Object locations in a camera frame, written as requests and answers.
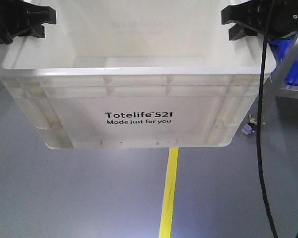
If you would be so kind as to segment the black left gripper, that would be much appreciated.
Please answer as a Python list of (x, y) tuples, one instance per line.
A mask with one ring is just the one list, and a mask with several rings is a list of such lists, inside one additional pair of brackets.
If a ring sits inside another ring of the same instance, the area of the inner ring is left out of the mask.
[[(20, 28), (23, 15), (29, 29)], [(56, 11), (50, 6), (34, 5), (23, 0), (0, 0), (0, 44), (11, 44), (14, 37), (45, 38), (41, 24), (57, 24)]]

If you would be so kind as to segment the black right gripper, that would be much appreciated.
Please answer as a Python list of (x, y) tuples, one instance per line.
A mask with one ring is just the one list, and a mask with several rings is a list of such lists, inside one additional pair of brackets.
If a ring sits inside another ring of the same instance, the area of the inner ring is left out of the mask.
[(259, 33), (266, 32), (271, 40), (289, 39), (298, 33), (298, 0), (249, 0), (228, 5), (221, 11), (221, 24), (236, 23), (228, 30), (230, 41), (258, 33), (244, 26), (256, 26)]

